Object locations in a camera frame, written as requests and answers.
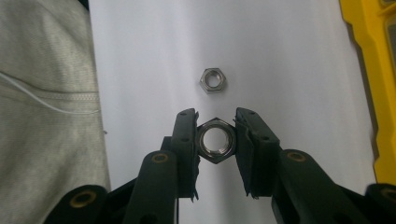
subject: gray cloth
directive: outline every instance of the gray cloth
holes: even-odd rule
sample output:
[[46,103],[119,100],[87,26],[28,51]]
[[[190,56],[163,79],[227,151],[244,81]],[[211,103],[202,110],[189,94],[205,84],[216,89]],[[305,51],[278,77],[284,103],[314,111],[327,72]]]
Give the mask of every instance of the gray cloth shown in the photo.
[[[0,0],[0,72],[49,105],[99,110],[88,11]],[[100,113],[54,111],[0,78],[0,223],[43,223],[71,189],[109,187]]]

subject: hex nut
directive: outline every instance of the hex nut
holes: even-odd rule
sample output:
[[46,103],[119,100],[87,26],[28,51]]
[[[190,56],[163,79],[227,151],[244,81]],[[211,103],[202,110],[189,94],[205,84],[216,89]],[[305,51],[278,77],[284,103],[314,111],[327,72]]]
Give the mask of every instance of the hex nut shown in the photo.
[[[223,148],[220,148],[217,151],[208,149],[204,143],[204,136],[206,132],[213,128],[221,129],[222,131],[224,131],[226,135],[226,144],[224,145]],[[231,157],[235,153],[235,148],[236,148],[235,128],[232,125],[225,122],[224,120],[218,118],[212,119],[198,127],[197,135],[195,137],[195,145],[196,148],[198,149],[198,154],[201,157],[207,159],[210,162],[217,164]]]
[[[219,81],[217,86],[210,86],[210,77],[216,77]],[[206,93],[215,93],[222,91],[225,86],[226,78],[219,68],[207,68],[201,76],[200,84]]]

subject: yellow object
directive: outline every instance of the yellow object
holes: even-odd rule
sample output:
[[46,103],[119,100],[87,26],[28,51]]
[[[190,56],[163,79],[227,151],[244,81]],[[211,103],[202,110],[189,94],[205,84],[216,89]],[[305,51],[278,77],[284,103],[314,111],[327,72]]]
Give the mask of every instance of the yellow object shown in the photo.
[[361,46],[378,123],[378,183],[396,185],[396,3],[340,0]]

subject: white surface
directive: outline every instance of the white surface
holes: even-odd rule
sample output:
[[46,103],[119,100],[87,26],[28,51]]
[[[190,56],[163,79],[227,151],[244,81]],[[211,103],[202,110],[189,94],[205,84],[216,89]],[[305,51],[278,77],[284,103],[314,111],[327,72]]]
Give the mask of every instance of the white surface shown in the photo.
[[[138,174],[171,135],[177,112],[233,125],[258,112],[281,140],[313,156],[338,184],[375,182],[373,127],[354,45],[332,1],[91,1],[112,188]],[[206,68],[228,86],[207,95]],[[200,200],[181,200],[180,223],[275,223],[270,200],[245,196],[232,157],[202,160]]]

